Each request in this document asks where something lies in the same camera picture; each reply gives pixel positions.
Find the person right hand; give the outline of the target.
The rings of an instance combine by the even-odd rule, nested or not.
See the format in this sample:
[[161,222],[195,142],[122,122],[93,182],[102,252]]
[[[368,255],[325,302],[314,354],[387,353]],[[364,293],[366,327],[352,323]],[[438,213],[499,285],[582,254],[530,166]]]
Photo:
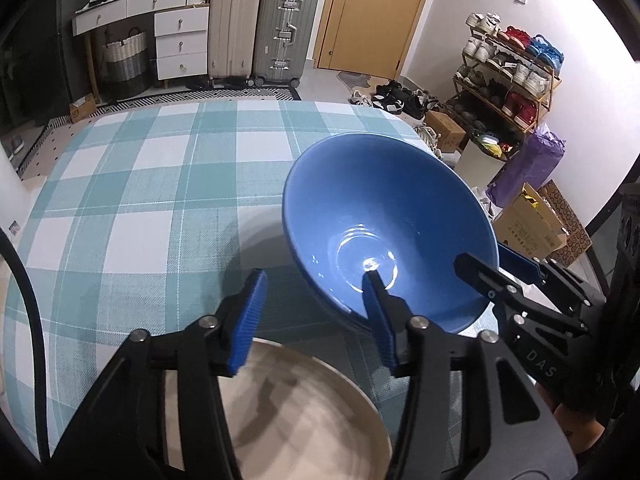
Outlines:
[[594,416],[574,412],[560,404],[553,412],[575,455],[588,451],[604,434]]

